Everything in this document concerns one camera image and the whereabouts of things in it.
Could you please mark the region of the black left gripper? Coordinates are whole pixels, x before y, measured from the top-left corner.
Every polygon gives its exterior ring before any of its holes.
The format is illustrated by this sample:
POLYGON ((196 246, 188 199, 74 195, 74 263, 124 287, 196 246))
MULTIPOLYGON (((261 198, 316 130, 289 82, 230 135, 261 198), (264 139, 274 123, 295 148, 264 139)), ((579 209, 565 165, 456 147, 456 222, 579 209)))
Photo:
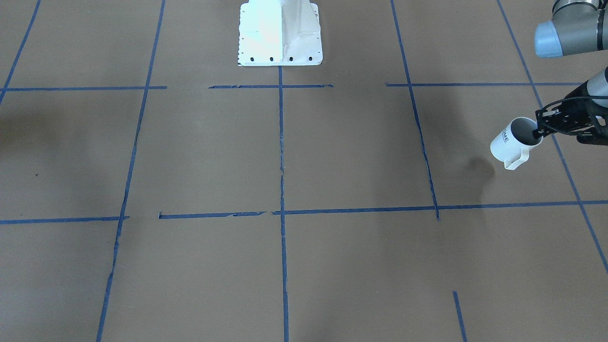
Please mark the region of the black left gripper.
POLYGON ((606 97, 570 97, 546 104, 535 111, 538 127, 534 139, 560 133, 575 136, 581 144, 606 146, 607 106, 599 102, 606 97))

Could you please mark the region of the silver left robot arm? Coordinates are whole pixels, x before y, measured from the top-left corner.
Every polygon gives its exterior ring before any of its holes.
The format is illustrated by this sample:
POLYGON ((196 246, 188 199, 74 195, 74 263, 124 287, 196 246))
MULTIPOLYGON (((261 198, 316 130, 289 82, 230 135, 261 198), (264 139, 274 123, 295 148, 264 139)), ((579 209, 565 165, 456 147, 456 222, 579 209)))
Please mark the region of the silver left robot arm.
MULTIPOLYGON (((537 26, 536 55, 558 58, 606 50, 608 47, 605 0, 556 0, 552 18, 537 26)), ((575 88, 564 99, 535 112, 536 138, 560 133, 575 136, 581 144, 608 143, 608 72, 606 69, 575 88)))

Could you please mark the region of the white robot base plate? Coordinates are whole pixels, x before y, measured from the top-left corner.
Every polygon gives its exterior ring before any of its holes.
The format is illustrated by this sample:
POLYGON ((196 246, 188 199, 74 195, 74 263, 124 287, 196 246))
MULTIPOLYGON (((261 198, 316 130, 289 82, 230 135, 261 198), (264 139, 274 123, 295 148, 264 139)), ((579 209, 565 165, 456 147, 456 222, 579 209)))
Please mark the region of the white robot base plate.
POLYGON ((239 8, 237 65, 317 66, 321 18, 309 0, 249 0, 239 8))

